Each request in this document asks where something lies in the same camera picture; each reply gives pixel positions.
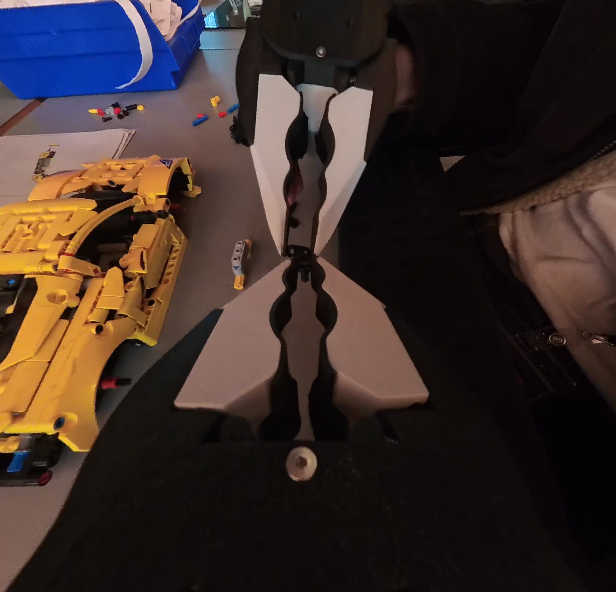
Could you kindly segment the cluster of mixed small pins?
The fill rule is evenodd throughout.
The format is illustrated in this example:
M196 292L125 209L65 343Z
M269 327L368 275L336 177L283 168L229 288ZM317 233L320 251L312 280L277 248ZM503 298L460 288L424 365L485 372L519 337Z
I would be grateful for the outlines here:
M99 118L103 123L109 123L113 119L123 120L128 118L135 112L143 112L145 106L143 104L128 104L122 106L119 102L112 103L106 108L90 108L88 114L92 117Z

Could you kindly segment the yellow brick toy car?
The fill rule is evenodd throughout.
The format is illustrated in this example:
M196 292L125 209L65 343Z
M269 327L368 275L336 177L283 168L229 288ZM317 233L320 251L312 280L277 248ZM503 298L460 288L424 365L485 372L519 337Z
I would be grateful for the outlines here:
M43 487L64 447L89 451L112 359L154 346L187 249L189 158L88 162L36 175L1 207L1 487Z

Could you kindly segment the person's right hand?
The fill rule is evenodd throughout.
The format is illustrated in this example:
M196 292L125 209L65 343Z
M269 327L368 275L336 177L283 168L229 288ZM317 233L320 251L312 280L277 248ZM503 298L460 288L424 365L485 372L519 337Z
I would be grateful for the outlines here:
M304 183L299 162L294 162L287 181L287 203L289 206L296 203L298 195L303 192L303 188Z

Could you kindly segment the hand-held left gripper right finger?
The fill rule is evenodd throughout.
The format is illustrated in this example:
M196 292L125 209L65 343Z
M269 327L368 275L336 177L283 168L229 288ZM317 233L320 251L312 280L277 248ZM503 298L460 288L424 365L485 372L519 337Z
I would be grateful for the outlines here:
M384 305L322 257L322 289L336 318L325 336L334 373L333 404L343 413L375 413L424 404L428 390Z

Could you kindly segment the person's right forearm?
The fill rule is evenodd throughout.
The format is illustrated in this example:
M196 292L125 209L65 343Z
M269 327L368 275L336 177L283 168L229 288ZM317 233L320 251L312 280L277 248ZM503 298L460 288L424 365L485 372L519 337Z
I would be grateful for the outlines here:
M408 133L465 143L504 134L527 79L533 12L485 0L398 0L389 35L409 53L397 117Z

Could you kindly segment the white paper strip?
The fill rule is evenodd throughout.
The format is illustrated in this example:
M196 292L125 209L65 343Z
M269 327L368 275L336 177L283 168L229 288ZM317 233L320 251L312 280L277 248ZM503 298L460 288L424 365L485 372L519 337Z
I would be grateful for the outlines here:
M134 0L111 1L115 2L122 8L126 17L131 22L137 36L137 42L141 54L141 64L139 66L139 70L137 71L135 76L133 76L128 82L115 88L116 90L120 91L141 81L148 74L153 63L153 47L151 44L149 32L147 30L147 25L145 24L141 13L137 9L137 6L143 7L143 9L145 9L143 3L139 0L136 0L136 4L133 3Z

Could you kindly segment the building instruction booklet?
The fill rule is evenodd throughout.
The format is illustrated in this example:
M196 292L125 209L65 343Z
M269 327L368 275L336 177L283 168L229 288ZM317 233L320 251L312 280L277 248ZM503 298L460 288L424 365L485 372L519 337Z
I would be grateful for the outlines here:
M1 197L26 196L38 181L117 159L136 133L131 129L1 137Z

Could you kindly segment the pile of red black pins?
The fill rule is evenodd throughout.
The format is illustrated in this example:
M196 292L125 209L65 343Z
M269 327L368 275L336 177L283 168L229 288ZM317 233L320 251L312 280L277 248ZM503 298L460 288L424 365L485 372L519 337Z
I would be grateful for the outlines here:
M193 134L204 139L206 144L229 142L243 145L245 137L239 120L239 101L223 101L215 96L210 104L214 105L209 110L197 112L191 120Z

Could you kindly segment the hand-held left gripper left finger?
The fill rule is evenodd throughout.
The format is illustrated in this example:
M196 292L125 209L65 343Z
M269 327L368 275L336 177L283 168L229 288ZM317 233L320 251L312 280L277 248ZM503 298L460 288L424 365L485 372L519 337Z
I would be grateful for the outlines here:
M283 273L290 264L284 260L224 306L175 399L178 409L271 413L269 388L281 343L270 312L286 291Z

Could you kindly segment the grey desk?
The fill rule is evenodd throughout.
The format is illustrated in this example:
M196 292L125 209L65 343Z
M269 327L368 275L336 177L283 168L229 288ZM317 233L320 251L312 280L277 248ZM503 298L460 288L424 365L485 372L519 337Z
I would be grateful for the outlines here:
M65 134L98 131L103 127L136 130L123 156L188 157L196 169L201 195L187 198L179 227L189 244L173 299L155 347L123 345L117 357L120 375L138 380L212 309L240 293L233 288L230 255L240 238L253 241L249 281L256 282L281 262L264 215L249 150L238 144L206 144L193 134L191 120L209 110L210 97L237 100L235 63L242 30L205 30L201 45L177 90L125 96L73 96L44 101L21 101L1 88L2 135ZM143 104L124 122L102 123L90 108L119 101ZM292 299L293 318L283 330L289 369L297 380L302 426L298 437L312 439L307 394L316 377L322 328L313 314L315 294L299 283ZM65 451L43 488L1 489L1 591L21 571L57 519L72 489L86 453Z

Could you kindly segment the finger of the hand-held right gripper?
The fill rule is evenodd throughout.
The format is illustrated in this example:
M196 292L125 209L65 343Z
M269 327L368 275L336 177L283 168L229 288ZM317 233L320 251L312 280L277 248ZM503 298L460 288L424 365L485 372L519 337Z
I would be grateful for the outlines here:
M313 235L313 253L317 256L334 234L364 172L372 101L372 90L350 87L327 102L320 126L327 158L320 179L325 197Z
M287 252L285 183L292 168L288 135L302 113L303 97L282 75L259 75L255 134L250 151L267 224L281 256Z

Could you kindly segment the blue plastic bin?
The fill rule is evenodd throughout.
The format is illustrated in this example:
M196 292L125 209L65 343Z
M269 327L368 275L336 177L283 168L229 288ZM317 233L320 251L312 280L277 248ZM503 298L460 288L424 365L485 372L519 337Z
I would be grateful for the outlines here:
M173 0L182 10L189 2ZM187 18L169 39L137 6L153 47L148 74L124 90L139 70L137 36L111 0L1 9L1 83L21 99L176 90L200 47L204 16Z

